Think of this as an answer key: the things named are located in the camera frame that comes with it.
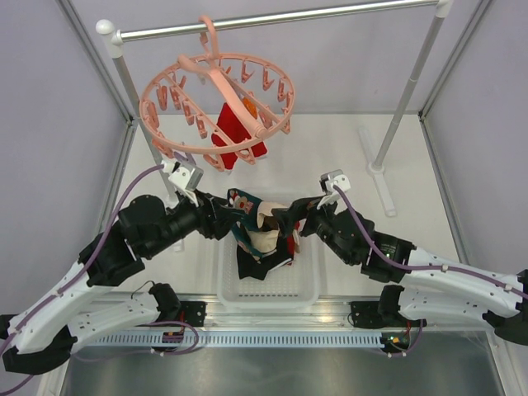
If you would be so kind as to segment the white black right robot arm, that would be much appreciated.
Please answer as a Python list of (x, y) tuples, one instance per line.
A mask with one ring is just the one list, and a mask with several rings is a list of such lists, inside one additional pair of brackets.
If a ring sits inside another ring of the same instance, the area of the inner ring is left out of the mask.
[(503, 340), (526, 345), (525, 271), (501, 274), (454, 262), (375, 231), (374, 223), (351, 205), (341, 212), (336, 208), (320, 198), (305, 198), (272, 214), (284, 235), (303, 222), (301, 236), (317, 235), (343, 263), (359, 266), (361, 274), (383, 284), (376, 306), (380, 322), (468, 319), (489, 325)]

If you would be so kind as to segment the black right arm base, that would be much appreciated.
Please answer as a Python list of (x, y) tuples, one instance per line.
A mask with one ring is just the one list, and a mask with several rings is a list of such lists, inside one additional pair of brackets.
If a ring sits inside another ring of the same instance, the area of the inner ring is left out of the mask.
[(378, 300), (350, 302), (349, 319), (354, 328), (419, 328), (420, 319), (408, 319), (401, 313), (399, 302), (405, 288), (400, 285), (387, 285)]

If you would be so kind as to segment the black sock white stripes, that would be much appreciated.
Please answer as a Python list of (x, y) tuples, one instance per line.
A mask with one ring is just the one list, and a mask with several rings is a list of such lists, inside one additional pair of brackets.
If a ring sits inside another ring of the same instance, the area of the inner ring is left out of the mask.
[(262, 257), (271, 256), (271, 270), (274, 270), (278, 267), (288, 265), (290, 262), (290, 257), (287, 251), (287, 238), (279, 238), (276, 250), (273, 253), (263, 254)]

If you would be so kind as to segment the teal sock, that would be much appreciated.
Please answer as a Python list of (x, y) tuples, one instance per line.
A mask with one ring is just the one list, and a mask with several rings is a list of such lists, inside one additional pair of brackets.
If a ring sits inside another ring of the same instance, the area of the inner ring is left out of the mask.
[(262, 200), (237, 188), (228, 189), (227, 199), (230, 207), (243, 212), (243, 217), (231, 228), (235, 240), (245, 252), (260, 260), (263, 253), (253, 246), (249, 232), (261, 231), (257, 223), (257, 213)]

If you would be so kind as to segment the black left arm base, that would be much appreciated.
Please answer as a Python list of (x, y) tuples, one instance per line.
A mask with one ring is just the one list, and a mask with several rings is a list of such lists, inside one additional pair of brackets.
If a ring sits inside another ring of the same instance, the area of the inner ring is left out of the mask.
[(154, 284), (148, 293), (157, 303), (155, 323), (182, 322), (192, 327), (203, 327), (206, 316), (206, 302), (181, 301), (169, 284)]

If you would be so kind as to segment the pink round clip hanger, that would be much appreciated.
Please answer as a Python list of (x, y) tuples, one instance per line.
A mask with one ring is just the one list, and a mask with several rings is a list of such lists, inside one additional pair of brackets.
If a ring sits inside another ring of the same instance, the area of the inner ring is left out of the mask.
[[(179, 54), (154, 77), (140, 96), (139, 115), (165, 157), (200, 155), (217, 171), (230, 172), (222, 153), (254, 164), (260, 159), (252, 146), (290, 133), (296, 91), (290, 76), (271, 61), (221, 51), (213, 21), (208, 16), (200, 21), (206, 27), (200, 33), (202, 53)], [(216, 124), (225, 102), (250, 134), (242, 143), (234, 143)]]

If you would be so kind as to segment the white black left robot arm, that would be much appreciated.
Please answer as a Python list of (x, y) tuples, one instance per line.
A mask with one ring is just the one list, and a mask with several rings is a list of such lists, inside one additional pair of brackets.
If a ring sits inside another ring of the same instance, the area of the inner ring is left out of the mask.
[(100, 233), (79, 254), (61, 281), (33, 307), (1, 317), (1, 356), (6, 371), (41, 375), (113, 332), (160, 323), (171, 326), (181, 303), (167, 283), (156, 283), (128, 301), (98, 312), (88, 305), (145, 268), (145, 262), (187, 235), (225, 237), (243, 217), (224, 198), (198, 192), (197, 201), (175, 207), (151, 195), (138, 196), (120, 210), (108, 233)]

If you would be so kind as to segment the cream brown sock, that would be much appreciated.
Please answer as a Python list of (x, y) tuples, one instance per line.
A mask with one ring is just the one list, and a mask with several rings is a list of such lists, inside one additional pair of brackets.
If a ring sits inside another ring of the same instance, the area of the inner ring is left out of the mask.
[(280, 231), (273, 229), (271, 231), (247, 231), (249, 242), (252, 248), (259, 253), (268, 254), (276, 250)]
[(257, 229), (260, 231), (278, 230), (278, 221), (272, 214), (274, 209), (285, 209), (286, 206), (270, 201), (262, 201), (257, 208)]

